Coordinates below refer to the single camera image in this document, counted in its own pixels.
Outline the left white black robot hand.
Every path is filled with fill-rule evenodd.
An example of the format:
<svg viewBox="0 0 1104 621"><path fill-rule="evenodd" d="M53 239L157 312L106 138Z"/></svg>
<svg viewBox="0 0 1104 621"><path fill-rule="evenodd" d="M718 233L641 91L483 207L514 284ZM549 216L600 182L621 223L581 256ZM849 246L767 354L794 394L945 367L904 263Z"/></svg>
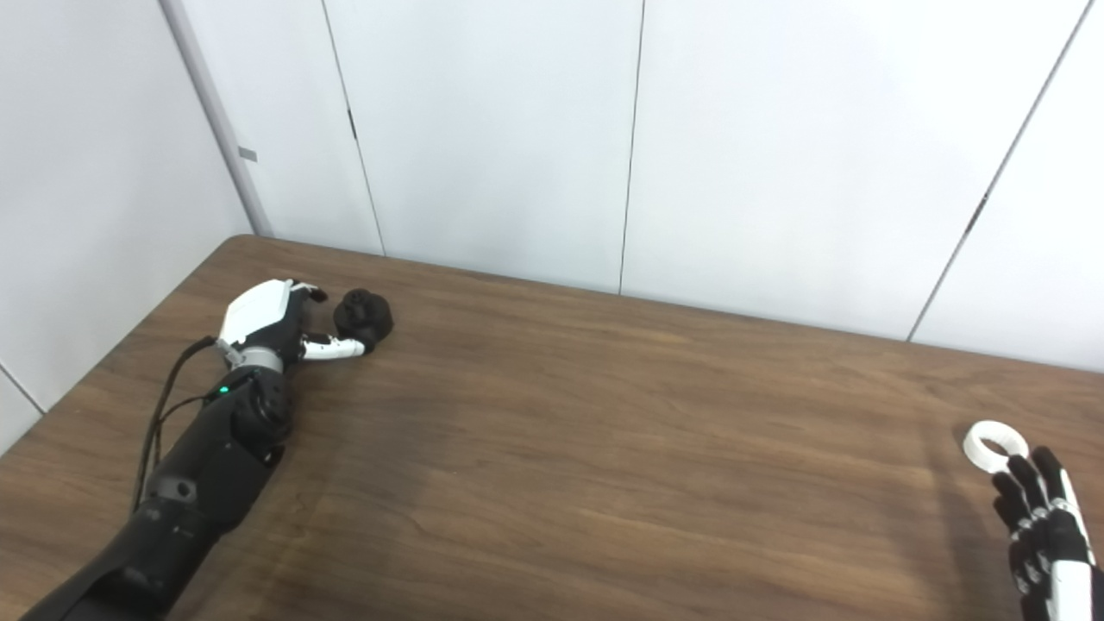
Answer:
<svg viewBox="0 0 1104 621"><path fill-rule="evenodd" d="M364 356L364 343L304 329L306 304L323 299L323 290L296 278L264 280L242 293L229 303L216 339L229 369L261 367L283 373L301 361Z"/></svg>

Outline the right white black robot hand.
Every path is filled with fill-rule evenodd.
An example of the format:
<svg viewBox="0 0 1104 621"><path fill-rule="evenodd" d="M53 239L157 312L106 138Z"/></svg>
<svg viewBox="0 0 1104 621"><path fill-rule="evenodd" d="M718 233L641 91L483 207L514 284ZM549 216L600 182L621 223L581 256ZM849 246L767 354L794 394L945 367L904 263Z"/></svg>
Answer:
<svg viewBox="0 0 1104 621"><path fill-rule="evenodd" d="M1103 573L1076 492L1051 448L1010 456L994 474L992 507L1025 620L1101 620Z"/></svg>

